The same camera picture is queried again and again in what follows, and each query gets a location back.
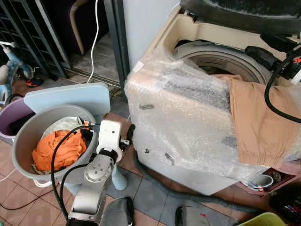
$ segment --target washing machine door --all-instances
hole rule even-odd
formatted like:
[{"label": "washing machine door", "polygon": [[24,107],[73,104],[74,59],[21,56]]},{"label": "washing machine door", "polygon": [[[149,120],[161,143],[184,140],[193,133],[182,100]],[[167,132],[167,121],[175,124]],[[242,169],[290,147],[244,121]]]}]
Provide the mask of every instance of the washing machine door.
[{"label": "washing machine door", "polygon": [[255,33],[297,34],[300,0],[181,0],[181,6],[209,23]]},{"label": "washing machine door", "polygon": [[239,74],[244,81],[266,85],[272,76],[241,50],[212,42],[192,41],[174,49],[176,59],[189,59],[207,74]]}]

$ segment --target orange cloth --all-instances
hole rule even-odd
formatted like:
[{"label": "orange cloth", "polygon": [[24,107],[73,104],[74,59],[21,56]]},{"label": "orange cloth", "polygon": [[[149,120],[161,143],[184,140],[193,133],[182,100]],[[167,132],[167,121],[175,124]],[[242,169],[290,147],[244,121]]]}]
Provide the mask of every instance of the orange cloth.
[{"label": "orange cloth", "polygon": [[[32,152],[32,158],[38,171],[50,171],[51,158],[57,144],[68,133],[68,130],[54,131],[42,140]],[[55,171],[67,167],[86,151],[86,144],[80,132],[71,134],[59,147],[55,155]]]},{"label": "orange cloth", "polygon": [[[216,75],[230,81],[230,109],[241,163],[276,167],[295,146],[300,125],[272,112],[264,100],[265,85],[242,81],[239,75]],[[272,87],[271,103],[300,117],[300,111],[282,87]]]}]

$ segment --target washing machine drum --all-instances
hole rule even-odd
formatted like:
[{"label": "washing machine drum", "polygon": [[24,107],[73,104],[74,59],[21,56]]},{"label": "washing machine drum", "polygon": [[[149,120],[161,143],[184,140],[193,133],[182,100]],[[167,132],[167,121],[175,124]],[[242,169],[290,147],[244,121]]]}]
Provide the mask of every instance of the washing machine drum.
[{"label": "washing machine drum", "polygon": [[244,81],[267,84],[271,72],[241,50],[207,41],[192,41],[174,49],[176,59],[189,59],[208,74],[241,75]]}]

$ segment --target bubble wrap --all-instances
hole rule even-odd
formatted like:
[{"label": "bubble wrap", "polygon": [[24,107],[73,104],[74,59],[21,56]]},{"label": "bubble wrap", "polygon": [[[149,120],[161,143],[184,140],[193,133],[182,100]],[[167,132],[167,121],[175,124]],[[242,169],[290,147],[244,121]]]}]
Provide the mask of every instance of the bubble wrap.
[{"label": "bubble wrap", "polygon": [[[239,163],[226,81],[182,61],[150,56],[142,63],[125,88],[137,151],[171,166],[236,180],[267,170]],[[300,157],[300,147],[301,139],[290,160]]]}]

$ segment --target purple bucket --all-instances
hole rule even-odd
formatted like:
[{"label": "purple bucket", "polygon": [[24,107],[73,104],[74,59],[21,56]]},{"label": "purple bucket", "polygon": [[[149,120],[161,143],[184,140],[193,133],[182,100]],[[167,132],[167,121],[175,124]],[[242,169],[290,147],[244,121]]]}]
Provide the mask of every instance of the purple bucket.
[{"label": "purple bucket", "polygon": [[32,109],[24,103],[24,98],[18,99],[7,105],[0,112],[0,136],[14,139],[16,134],[12,134],[11,132],[11,123],[33,113]]}]

